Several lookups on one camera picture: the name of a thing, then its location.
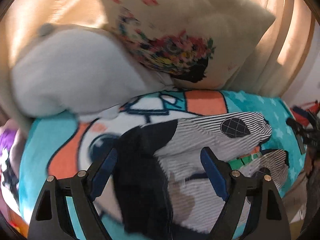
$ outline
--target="beige curtain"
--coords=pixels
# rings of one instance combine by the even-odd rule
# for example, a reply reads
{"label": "beige curtain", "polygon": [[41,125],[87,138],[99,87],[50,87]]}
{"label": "beige curtain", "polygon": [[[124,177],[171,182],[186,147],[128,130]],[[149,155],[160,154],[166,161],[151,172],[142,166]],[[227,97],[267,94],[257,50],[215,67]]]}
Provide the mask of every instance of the beige curtain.
{"label": "beige curtain", "polygon": [[[254,52],[225,89],[279,96],[294,79],[308,52],[312,16],[303,0],[253,0],[276,16]],[[0,105],[28,131],[30,120],[17,109],[10,68],[45,22],[101,28],[107,23],[100,0],[15,0],[0,22]]]}
{"label": "beige curtain", "polygon": [[276,20],[225,89],[280,96],[303,64],[301,57],[314,21],[303,0],[253,1],[272,12]]}

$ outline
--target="cartoon character print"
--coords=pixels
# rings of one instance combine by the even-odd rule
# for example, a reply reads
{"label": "cartoon character print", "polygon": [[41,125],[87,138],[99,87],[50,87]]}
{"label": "cartoon character print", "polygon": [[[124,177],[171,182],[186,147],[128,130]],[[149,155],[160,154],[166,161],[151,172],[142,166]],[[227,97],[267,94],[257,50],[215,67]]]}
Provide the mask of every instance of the cartoon character print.
{"label": "cartoon character print", "polygon": [[135,59],[148,68],[169,73],[173,78],[193,83],[201,81],[212,59],[213,39],[187,35],[182,30],[175,35],[165,35],[150,40],[140,30],[140,21],[130,10],[122,7],[118,17],[120,39]]}
{"label": "cartoon character print", "polygon": [[[48,174],[63,179],[74,176],[79,170],[87,170],[102,152],[112,148],[123,133],[136,126],[225,113],[224,97],[217,91],[162,91],[134,98],[121,108],[115,119],[79,123],[73,136],[53,155],[48,164]],[[121,221],[120,208],[114,195],[110,178],[95,204]]]}

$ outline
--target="floral print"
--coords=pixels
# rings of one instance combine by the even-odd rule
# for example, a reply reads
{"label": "floral print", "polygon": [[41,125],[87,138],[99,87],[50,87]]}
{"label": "floral print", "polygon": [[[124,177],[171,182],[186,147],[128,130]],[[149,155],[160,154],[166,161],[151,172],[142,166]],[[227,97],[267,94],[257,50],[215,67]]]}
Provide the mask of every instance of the floral print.
{"label": "floral print", "polygon": [[183,30],[177,36],[150,40],[137,28],[140,22],[128,9],[122,8],[118,19],[120,38],[140,63],[194,83],[205,77],[204,71],[215,50],[212,38],[189,36]]}

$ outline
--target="purple fabric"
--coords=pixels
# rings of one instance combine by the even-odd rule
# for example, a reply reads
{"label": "purple fabric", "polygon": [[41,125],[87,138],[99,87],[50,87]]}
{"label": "purple fabric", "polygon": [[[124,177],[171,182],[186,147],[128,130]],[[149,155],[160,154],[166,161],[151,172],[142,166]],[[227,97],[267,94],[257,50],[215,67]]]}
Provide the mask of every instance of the purple fabric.
{"label": "purple fabric", "polygon": [[16,133],[17,131],[15,130],[5,129],[0,135],[0,157],[3,149],[7,148],[8,152],[10,152]]}

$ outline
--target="white wall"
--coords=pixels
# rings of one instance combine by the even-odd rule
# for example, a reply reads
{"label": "white wall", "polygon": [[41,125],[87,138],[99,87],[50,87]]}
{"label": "white wall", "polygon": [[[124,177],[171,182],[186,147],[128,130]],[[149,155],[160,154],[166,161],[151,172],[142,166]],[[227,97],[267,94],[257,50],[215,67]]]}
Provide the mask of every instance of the white wall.
{"label": "white wall", "polygon": [[289,106],[320,101],[320,26],[317,22],[305,63],[282,99]]}

